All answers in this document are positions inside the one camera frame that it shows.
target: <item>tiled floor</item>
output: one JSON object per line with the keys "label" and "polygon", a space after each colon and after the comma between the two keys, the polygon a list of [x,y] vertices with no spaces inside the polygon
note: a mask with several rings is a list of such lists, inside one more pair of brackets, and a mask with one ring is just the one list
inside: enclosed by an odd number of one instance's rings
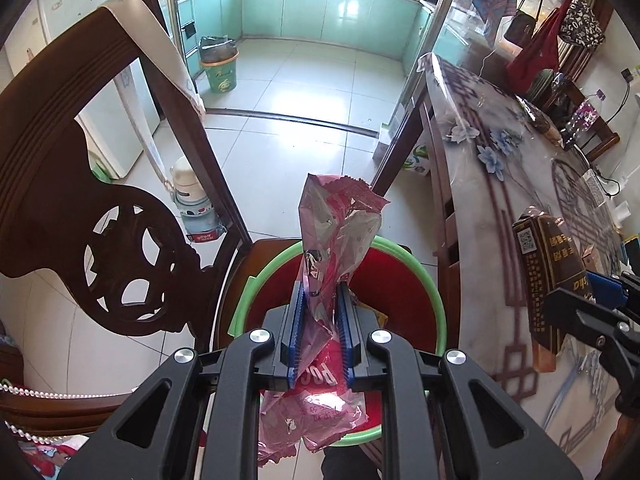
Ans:
{"label": "tiled floor", "polygon": [[[306,124],[228,116],[207,116],[205,126],[254,238],[300,236],[297,207],[307,173],[349,174],[370,180],[376,171],[371,159],[375,142],[367,137]],[[154,139],[170,167],[182,155],[174,134],[161,125]],[[147,190],[177,214],[144,156],[124,184]],[[403,171],[387,198],[391,204],[383,210],[380,234],[409,246],[435,278],[430,177]],[[105,216],[97,228],[107,220]],[[203,265],[213,262],[219,245],[219,241],[194,245]],[[158,248],[146,238],[143,250],[153,258]],[[91,280],[90,270],[87,275]],[[125,299],[135,301],[145,290],[134,282]],[[175,349],[193,342],[187,330],[137,338],[108,332],[76,306],[50,270],[13,280],[0,276],[0,319],[22,348],[27,386],[58,393],[125,392],[140,384]],[[321,479],[322,453],[311,454],[302,448],[297,457],[265,466],[259,477]]]}
{"label": "tiled floor", "polygon": [[244,40],[238,86],[213,94],[204,74],[198,89],[207,107],[276,112],[378,131],[404,85],[399,61],[308,41]]}

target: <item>pearl string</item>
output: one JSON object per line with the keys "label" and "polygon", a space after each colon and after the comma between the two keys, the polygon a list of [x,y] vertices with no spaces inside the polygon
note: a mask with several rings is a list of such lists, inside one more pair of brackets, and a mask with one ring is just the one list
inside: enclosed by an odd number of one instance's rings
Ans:
{"label": "pearl string", "polygon": [[[16,388],[15,386],[9,386],[8,384],[0,385],[0,390],[9,392],[13,395],[25,396],[25,397],[37,397],[39,399],[95,399],[96,397],[115,397],[119,394],[105,394],[105,395],[69,395],[69,394],[50,394],[49,392],[36,392],[34,390],[28,390],[24,388]],[[21,438],[30,440],[34,444],[54,444],[60,442],[66,438],[66,436],[52,436],[41,437],[34,434],[27,433],[19,428],[16,428],[13,424],[7,421],[4,424],[11,430],[13,434],[18,435]]]}
{"label": "pearl string", "polygon": [[104,395],[68,395],[68,394],[50,394],[49,392],[35,392],[34,390],[25,390],[24,388],[16,388],[8,384],[2,384],[0,388],[10,394],[22,395],[25,397],[38,397],[41,399],[94,399],[95,397],[115,397],[120,394],[104,394]]}

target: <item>red cloth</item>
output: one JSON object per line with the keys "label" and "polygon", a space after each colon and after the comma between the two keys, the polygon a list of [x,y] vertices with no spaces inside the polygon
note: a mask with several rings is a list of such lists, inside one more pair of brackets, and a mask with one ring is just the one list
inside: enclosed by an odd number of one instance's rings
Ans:
{"label": "red cloth", "polygon": [[564,0],[554,9],[531,42],[507,65],[507,78],[514,93],[526,94],[541,70],[558,70],[558,32],[570,4],[571,0]]}

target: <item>trash bin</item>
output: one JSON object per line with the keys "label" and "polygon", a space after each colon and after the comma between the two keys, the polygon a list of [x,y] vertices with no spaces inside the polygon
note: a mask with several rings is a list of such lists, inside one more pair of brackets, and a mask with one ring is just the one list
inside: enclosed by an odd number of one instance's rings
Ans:
{"label": "trash bin", "polygon": [[[258,276],[249,278],[229,335],[238,337],[259,328],[269,309],[289,303],[301,260],[299,242],[271,260]],[[359,300],[389,316],[385,328],[415,348],[443,354],[447,326],[442,300],[429,273],[408,251],[376,236],[349,287]],[[334,446],[356,446],[382,435],[382,398],[378,392],[366,392],[365,399],[369,420]]]}
{"label": "trash bin", "polygon": [[198,43],[200,65],[204,67],[213,93],[223,94],[236,87],[238,48],[228,37],[204,36]]}

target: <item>pink snack wrapper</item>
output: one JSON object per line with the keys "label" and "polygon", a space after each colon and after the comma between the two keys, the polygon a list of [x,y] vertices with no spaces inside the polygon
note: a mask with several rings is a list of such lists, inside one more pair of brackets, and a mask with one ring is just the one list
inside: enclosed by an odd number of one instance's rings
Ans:
{"label": "pink snack wrapper", "polygon": [[335,287],[351,279],[382,224],[388,203],[363,180],[307,177],[300,199],[304,256],[299,279],[309,314],[301,344],[298,379],[285,394],[266,392],[260,405],[258,464],[340,440],[367,420],[364,394],[347,388],[334,327]]}

